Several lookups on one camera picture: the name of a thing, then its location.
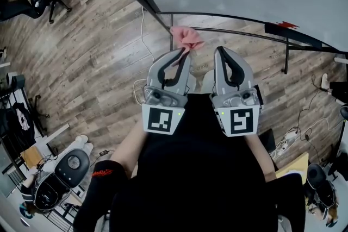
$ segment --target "shoe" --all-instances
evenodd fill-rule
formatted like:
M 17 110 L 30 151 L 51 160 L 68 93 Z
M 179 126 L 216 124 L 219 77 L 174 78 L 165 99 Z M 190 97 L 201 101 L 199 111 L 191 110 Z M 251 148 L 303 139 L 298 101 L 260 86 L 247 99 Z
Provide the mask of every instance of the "shoe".
M 321 88 L 324 90 L 330 89 L 330 82 L 327 80 L 327 73 L 323 74 L 321 77 Z

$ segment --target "person's arm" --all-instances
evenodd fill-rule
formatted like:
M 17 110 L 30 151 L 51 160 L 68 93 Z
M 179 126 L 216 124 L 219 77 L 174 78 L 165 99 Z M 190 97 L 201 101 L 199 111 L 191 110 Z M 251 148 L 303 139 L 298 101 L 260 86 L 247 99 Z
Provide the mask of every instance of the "person's arm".
M 94 231 L 98 219 L 110 210 L 115 195 L 131 177 L 145 139 L 140 120 L 110 160 L 96 163 L 86 198 L 74 219 L 74 232 Z
M 34 181 L 35 175 L 31 174 L 24 182 L 23 182 L 23 186 L 25 186 L 26 188 L 30 188 L 30 186 L 32 185 L 33 181 Z
M 144 131 L 141 118 L 110 158 L 123 166 L 129 178 L 132 176 L 146 137 L 147 132 Z
M 258 135 L 246 135 L 245 141 L 249 146 L 251 152 L 254 154 L 256 160 L 258 161 L 263 175 L 265 176 L 266 182 L 277 179 L 272 159 L 266 151 L 265 147 L 262 145 Z

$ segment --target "office chair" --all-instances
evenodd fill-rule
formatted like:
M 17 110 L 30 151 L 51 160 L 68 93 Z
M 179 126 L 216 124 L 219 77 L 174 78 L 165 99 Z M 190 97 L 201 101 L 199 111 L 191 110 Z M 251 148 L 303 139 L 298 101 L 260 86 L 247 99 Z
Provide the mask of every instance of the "office chair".
M 56 3 L 61 4 L 67 12 L 71 12 L 71 8 L 68 7 L 62 0 L 14 0 L 0 4 L 0 21 L 5 21 L 20 14 L 25 14 L 32 18 L 40 17 L 47 6 L 51 5 L 49 12 L 49 23 L 52 24 L 54 8 Z
M 341 152 L 339 156 L 337 156 L 330 167 L 330 170 L 328 172 L 328 175 L 333 175 L 335 181 L 337 179 L 337 176 L 334 174 L 335 171 L 340 173 L 343 178 L 348 181 L 348 154 L 345 152 Z
M 54 171 L 37 172 L 37 181 L 33 188 L 34 205 L 44 211 L 52 210 L 63 203 L 72 189 L 85 178 L 90 168 L 90 160 L 86 152 L 72 149 L 56 164 Z

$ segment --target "pink cloth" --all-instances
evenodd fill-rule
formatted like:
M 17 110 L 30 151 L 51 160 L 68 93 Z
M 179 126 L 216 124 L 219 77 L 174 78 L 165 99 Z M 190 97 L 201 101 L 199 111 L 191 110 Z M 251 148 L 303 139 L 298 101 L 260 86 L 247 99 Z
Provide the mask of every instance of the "pink cloth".
M 188 26 L 172 26 L 170 33 L 179 47 L 185 48 L 184 54 L 191 49 L 199 49 L 204 45 L 199 33 Z

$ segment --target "power strip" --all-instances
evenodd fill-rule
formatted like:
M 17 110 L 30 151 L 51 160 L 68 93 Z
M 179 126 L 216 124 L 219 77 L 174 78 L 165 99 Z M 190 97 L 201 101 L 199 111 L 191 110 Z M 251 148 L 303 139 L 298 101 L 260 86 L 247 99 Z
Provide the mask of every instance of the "power strip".
M 288 148 L 288 143 L 286 142 L 286 143 L 284 143 L 282 146 L 281 146 L 281 148 L 277 151 L 277 157 L 278 156 L 281 156 L 284 152 L 285 152 L 285 150 Z
M 292 130 L 292 131 L 289 131 L 288 133 L 285 134 L 284 138 L 286 140 L 290 140 L 290 139 L 293 139 L 294 137 L 297 137 L 297 134 L 299 132 L 297 130 Z

